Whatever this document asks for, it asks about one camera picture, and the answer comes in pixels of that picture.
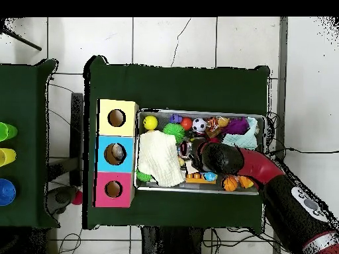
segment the yellow cup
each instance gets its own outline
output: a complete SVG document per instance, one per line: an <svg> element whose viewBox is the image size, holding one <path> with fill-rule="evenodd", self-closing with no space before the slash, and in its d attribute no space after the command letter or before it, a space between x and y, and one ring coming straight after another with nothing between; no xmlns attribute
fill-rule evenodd
<svg viewBox="0 0 339 254"><path fill-rule="evenodd" d="M17 158L17 153L13 149L0 148L0 167L12 163Z"/></svg>

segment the soccer ball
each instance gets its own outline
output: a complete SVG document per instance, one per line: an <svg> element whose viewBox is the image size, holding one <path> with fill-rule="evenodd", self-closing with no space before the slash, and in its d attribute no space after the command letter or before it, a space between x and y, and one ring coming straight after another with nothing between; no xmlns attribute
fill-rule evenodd
<svg viewBox="0 0 339 254"><path fill-rule="evenodd" d="M206 127L207 123L202 118L196 118L193 120L192 129L194 132L204 132Z"/></svg>

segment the blue box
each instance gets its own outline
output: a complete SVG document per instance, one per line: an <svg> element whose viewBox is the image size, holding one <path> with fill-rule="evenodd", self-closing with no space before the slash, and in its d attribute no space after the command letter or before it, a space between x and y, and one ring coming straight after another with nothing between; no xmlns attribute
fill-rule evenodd
<svg viewBox="0 0 339 254"><path fill-rule="evenodd" d="M98 171L131 173L133 170L133 139L122 136L99 136ZM126 151L126 157L120 165L111 165L105 159L105 149L110 144L120 144Z"/></svg>

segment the green table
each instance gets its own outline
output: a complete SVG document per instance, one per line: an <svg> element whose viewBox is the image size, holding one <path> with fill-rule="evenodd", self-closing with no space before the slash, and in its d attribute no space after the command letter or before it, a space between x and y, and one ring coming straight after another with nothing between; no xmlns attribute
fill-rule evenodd
<svg viewBox="0 0 339 254"><path fill-rule="evenodd" d="M17 160L0 167L0 178L13 182L15 200L0 206L0 226L57 227L44 208L48 156L46 148L46 82L56 61L38 65L0 65L0 121L13 124L18 135L0 142L17 152Z"/></svg>
<svg viewBox="0 0 339 254"><path fill-rule="evenodd" d="M85 130L83 227L101 225L252 227L261 232L259 195L137 190L130 208L92 207L97 99L135 101L140 108L262 114L267 112L266 66L258 69L161 68L108 65L93 56L84 69Z"/></svg>

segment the plastic tray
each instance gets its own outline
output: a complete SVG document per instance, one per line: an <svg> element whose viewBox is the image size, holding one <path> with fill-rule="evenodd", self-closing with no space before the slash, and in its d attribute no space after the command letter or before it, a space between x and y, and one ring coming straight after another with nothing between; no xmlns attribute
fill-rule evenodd
<svg viewBox="0 0 339 254"><path fill-rule="evenodd" d="M259 133L257 134L257 151L263 152L266 148L266 118L262 115L249 115L249 114L232 114L232 113L220 113L220 112L197 112L197 111L180 111L180 110L154 110L154 109L142 109L137 112L136 126L139 129L138 135L136 137L136 161L135 169L138 167L138 152L139 152L139 135L146 132L146 129L143 126L144 118L148 115L155 116L158 119L158 126L156 130L162 131L166 124L170 122L170 116L172 114L179 114L182 117L190 117L192 120L194 118L210 118L212 116L221 116L226 118L240 118L240 117L252 117L258 121ZM146 191L172 191L172 192L202 192L202 193L218 193L218 194L247 194L253 195L258 194L256 188L251 187L244 189L238 187L233 192L228 192L223 190L221 181L224 177L218 176L216 184L198 184L198 183L180 183L174 187L159 187L156 182L142 182L136 178L134 174L134 186L139 190Z"/></svg>

